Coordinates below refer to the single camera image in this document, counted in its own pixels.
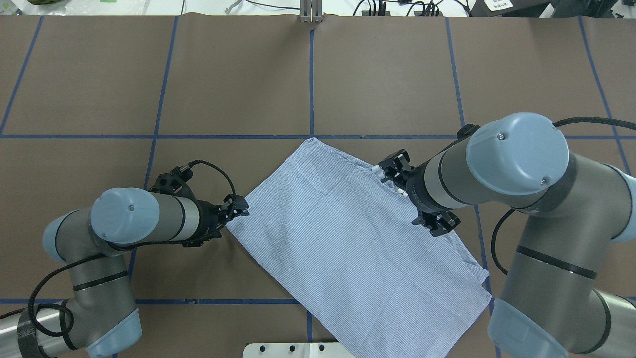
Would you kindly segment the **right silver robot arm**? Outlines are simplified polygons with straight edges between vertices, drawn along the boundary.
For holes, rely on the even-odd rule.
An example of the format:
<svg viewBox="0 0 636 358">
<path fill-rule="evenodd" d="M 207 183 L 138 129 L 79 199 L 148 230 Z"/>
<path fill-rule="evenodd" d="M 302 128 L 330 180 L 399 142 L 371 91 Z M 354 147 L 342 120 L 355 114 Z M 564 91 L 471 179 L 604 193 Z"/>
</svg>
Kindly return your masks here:
<svg viewBox="0 0 636 358">
<path fill-rule="evenodd" d="M 612 243 L 635 238 L 635 179 L 573 152 L 560 128 L 632 122 L 580 116 L 552 122 L 520 112 L 465 125 L 419 166 L 401 149 L 379 162 L 382 182 L 404 190 L 414 225 L 432 236 L 460 223 L 455 209 L 500 202 L 527 215 L 488 335 L 515 358 L 633 358 L 635 301 L 597 290 Z"/>
</svg>

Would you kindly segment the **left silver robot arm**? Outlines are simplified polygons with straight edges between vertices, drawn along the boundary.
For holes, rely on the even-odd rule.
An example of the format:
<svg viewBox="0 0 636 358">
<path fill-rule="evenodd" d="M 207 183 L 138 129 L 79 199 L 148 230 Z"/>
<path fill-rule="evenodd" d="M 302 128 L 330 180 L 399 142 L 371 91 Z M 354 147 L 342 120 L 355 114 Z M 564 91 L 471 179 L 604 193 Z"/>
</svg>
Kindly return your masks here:
<svg viewBox="0 0 636 358">
<path fill-rule="evenodd" d="M 160 174 L 148 189 L 112 188 L 93 206 L 50 222 L 42 245 L 62 267 L 34 288 L 25 308 L 1 316 L 3 358 L 57 358 L 86 349 L 106 358 L 142 335 L 124 254 L 150 245 L 199 247 L 248 216 L 245 197 L 221 204 L 196 198 L 188 185 L 199 161 Z"/>
</svg>

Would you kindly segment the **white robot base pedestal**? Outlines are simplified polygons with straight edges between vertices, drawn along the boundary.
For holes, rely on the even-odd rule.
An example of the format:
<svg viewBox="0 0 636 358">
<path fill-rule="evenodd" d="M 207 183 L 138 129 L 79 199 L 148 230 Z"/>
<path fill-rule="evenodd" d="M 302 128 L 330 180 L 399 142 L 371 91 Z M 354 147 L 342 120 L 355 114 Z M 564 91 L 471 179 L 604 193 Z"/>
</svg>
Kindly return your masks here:
<svg viewBox="0 0 636 358">
<path fill-rule="evenodd" d="M 243 358 L 352 358 L 353 355 L 337 342 L 261 343 L 248 344 Z"/>
</svg>

